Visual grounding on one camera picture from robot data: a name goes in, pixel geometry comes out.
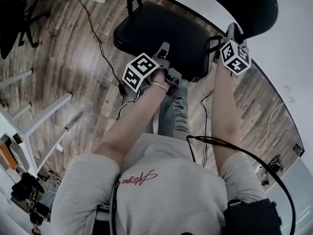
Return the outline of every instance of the white table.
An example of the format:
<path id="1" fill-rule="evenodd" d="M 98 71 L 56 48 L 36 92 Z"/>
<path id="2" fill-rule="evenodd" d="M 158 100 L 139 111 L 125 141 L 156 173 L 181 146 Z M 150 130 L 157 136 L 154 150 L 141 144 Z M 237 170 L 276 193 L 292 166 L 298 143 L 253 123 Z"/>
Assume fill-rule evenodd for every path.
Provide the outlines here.
<path id="1" fill-rule="evenodd" d="M 0 82 L 0 89 L 15 83 L 16 81 L 26 78 L 27 76 L 32 74 L 32 70 L 22 72 L 13 77 L 10 77 L 2 82 Z M 45 153 L 40 157 L 40 159 L 36 162 L 34 159 L 34 155 L 32 152 L 32 148 L 29 142 L 29 136 L 44 122 L 46 121 L 56 110 L 66 104 L 72 98 L 72 94 L 66 93 L 63 97 L 59 98 L 53 104 L 48 106 L 42 112 L 40 112 L 37 116 L 32 119 L 32 121 L 25 127 L 20 126 L 15 119 L 22 115 L 30 108 L 30 104 L 25 105 L 22 109 L 18 110 L 13 114 L 7 113 L 0 106 L 0 136 L 6 134 L 12 141 L 14 141 L 13 136 L 17 133 L 22 139 L 22 143 L 19 144 L 22 152 L 29 164 L 28 172 L 37 178 L 37 174 L 45 164 L 48 157 L 57 147 L 58 143 L 62 140 L 62 138 L 67 133 L 67 129 L 64 128 L 57 137 L 51 142 Z"/>
<path id="2" fill-rule="evenodd" d="M 215 0 L 176 0 L 222 31 L 233 17 Z M 277 0 L 278 19 L 269 31 L 247 40 L 253 60 L 286 104 L 306 152 L 302 159 L 313 174 L 313 0 Z"/>

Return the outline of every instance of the orange object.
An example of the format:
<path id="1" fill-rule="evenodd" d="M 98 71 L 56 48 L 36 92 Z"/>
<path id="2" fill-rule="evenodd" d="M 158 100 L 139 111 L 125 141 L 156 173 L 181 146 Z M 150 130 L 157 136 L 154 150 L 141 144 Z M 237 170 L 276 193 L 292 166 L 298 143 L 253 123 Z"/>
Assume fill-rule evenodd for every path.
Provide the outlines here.
<path id="1" fill-rule="evenodd" d="M 11 152 L 9 151 L 8 147 L 5 145 L 5 143 L 0 142 L 0 155 L 3 156 L 5 162 L 7 165 L 15 170 L 15 168 L 18 166 L 16 163 L 14 157 L 12 156 Z"/>

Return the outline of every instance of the bracelet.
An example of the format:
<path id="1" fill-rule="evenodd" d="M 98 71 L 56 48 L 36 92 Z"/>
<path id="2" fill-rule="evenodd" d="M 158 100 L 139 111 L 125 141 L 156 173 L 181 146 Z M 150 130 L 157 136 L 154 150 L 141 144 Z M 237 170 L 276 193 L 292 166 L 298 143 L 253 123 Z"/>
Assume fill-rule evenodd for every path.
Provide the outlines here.
<path id="1" fill-rule="evenodd" d="M 156 82 L 150 82 L 151 84 L 156 84 L 158 86 L 160 86 L 161 88 L 163 88 L 164 90 L 166 90 L 168 92 L 168 89 L 165 88 L 165 86 L 159 84 L 159 83 L 156 83 Z"/>

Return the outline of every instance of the wooden floor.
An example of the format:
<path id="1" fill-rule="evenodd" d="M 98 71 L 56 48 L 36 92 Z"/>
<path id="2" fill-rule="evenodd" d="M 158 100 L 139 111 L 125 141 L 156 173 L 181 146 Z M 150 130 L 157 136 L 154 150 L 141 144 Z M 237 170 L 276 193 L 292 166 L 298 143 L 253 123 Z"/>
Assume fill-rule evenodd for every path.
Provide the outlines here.
<path id="1" fill-rule="evenodd" d="M 126 0 L 107 0 L 96 3 L 82 0 L 87 6 L 93 27 L 104 42 L 104 53 L 111 61 L 119 77 L 132 56 L 115 48 L 112 33 L 127 16 Z M 207 23 L 165 0 L 153 1 L 175 10 L 196 21 L 211 35 L 217 32 Z M 34 73 L 10 87 L 1 90 L 0 98 L 14 112 L 27 102 L 32 103 L 29 113 L 18 119 L 25 126 L 37 113 L 66 92 L 72 92 L 72 100 L 58 110 L 31 137 L 36 157 L 47 148 L 49 142 L 65 126 L 69 132 L 62 140 L 63 153 L 55 151 L 47 163 L 59 175 L 63 175 L 71 158 L 90 153 L 100 143 L 104 133 L 114 123 L 121 105 L 117 81 L 107 62 L 101 57 L 87 15 L 78 0 L 45 0 L 37 6 L 35 14 L 50 10 L 49 19 L 41 19 L 32 25 L 33 38 L 39 40 L 38 48 L 31 48 L 26 40 L 23 47 L 16 41 L 6 60 L 0 60 L 0 80 L 19 72 L 33 69 Z M 210 65 L 209 75 L 197 84 L 189 86 L 189 118 L 193 135 L 204 133 L 204 110 L 200 100 L 214 85 L 215 67 Z M 251 68 L 233 78 L 234 95 L 241 116 L 242 147 L 257 154 L 265 143 L 265 134 L 272 111 L 281 103 L 270 84 L 261 73 Z M 208 134 L 210 133 L 211 98 L 205 101 L 208 109 Z M 302 146 L 295 126 L 285 106 L 273 115 L 269 128 L 264 159 L 269 162 L 274 155 L 282 154 L 283 164 L 289 167 L 296 158 L 292 151 L 298 143 Z M 195 143 L 197 161 L 201 163 L 203 144 Z M 207 169 L 216 171 L 212 148 L 209 147 Z"/>

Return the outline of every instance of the gray t-shirt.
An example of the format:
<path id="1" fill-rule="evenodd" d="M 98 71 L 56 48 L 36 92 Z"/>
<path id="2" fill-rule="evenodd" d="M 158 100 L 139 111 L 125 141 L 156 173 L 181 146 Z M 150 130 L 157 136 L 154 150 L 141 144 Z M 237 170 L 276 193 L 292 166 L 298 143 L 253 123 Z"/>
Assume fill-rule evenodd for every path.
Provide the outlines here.
<path id="1" fill-rule="evenodd" d="M 143 134 L 121 170 L 101 155 L 72 160 L 54 201 L 53 234 L 91 235 L 97 206 L 110 202 L 120 172 L 118 235 L 217 235 L 225 225 L 228 201 L 265 197 L 242 153 L 229 157 L 218 176 L 192 161 L 186 141 Z"/>

